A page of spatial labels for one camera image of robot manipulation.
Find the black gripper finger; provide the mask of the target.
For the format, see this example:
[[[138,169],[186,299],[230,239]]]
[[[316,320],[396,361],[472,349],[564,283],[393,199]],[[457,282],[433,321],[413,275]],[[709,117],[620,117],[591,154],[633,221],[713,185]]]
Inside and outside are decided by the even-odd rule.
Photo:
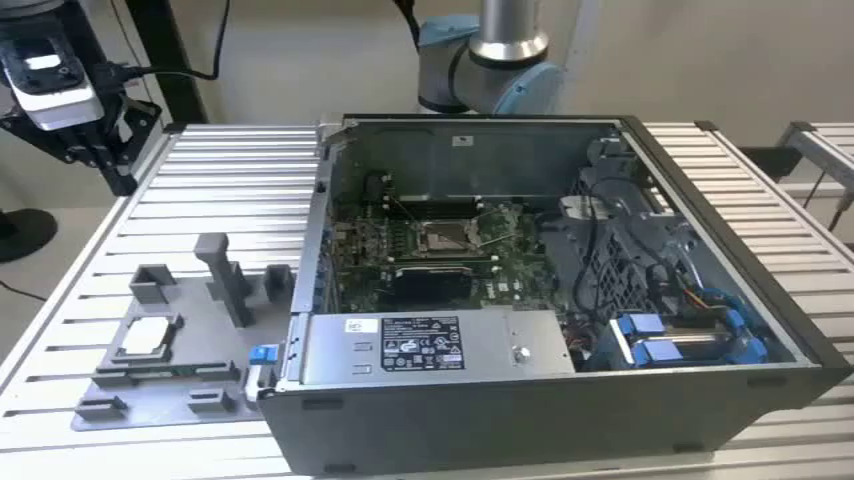
[[[160,116],[161,107],[154,103],[120,97],[98,121],[98,170],[114,196],[129,196],[136,191],[132,166]]]
[[[2,116],[1,129],[62,163],[97,165],[81,127],[43,131],[22,116]]]

